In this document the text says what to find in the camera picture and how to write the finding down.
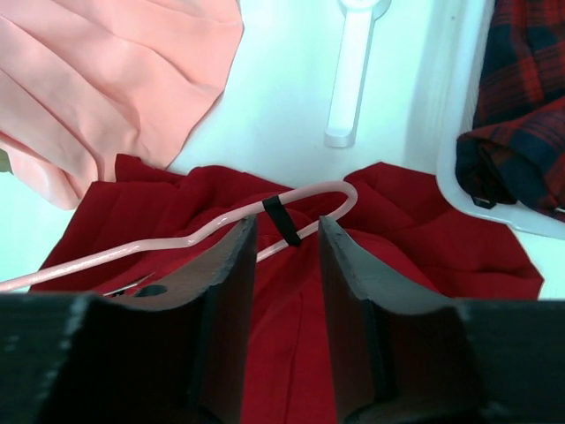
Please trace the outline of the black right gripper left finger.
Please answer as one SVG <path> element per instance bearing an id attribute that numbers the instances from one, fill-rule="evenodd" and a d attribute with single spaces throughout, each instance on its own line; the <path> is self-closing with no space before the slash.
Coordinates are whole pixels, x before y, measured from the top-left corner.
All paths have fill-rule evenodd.
<path id="1" fill-rule="evenodd" d="M 258 225 L 132 296 L 1 298 L 4 423 L 237 423 Z"/>

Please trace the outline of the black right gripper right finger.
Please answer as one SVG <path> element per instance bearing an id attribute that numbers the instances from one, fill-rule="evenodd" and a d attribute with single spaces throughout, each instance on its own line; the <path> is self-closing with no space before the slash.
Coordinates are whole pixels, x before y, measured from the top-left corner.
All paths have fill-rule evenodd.
<path id="1" fill-rule="evenodd" d="M 318 229 L 341 423 L 561 423 L 564 305 L 452 299 Z"/>

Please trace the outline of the pink wire hanger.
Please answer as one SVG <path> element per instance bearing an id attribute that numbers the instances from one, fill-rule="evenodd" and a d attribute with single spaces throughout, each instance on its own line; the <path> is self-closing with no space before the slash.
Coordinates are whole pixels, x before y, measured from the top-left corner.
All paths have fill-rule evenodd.
<path id="1" fill-rule="evenodd" d="M 358 202 L 358 192 L 356 188 L 345 181 L 330 181 L 308 185 L 222 214 L 185 237 L 150 238 L 126 243 L 97 254 L 90 254 L 77 260 L 68 261 L 60 265 L 39 270 L 32 274 L 4 281 L 1 283 L 1 291 L 13 292 L 17 289 L 31 287 L 62 276 L 68 276 L 76 272 L 101 266 L 102 264 L 116 261 L 133 254 L 148 251 L 184 249 L 195 246 L 228 224 L 266 212 L 270 216 L 271 221 L 276 225 L 277 230 L 282 236 L 282 240 L 261 250 L 257 254 L 256 259 L 257 262 L 260 262 L 269 256 L 281 252 L 288 246 L 296 246 L 299 241 L 314 234 L 318 230 L 319 223 L 314 222 L 296 231 L 292 226 L 291 220 L 288 218 L 285 206 L 289 203 L 324 193 L 341 193 L 346 196 L 346 200 L 343 204 L 328 214 L 329 217 L 335 220 L 347 215 Z"/>

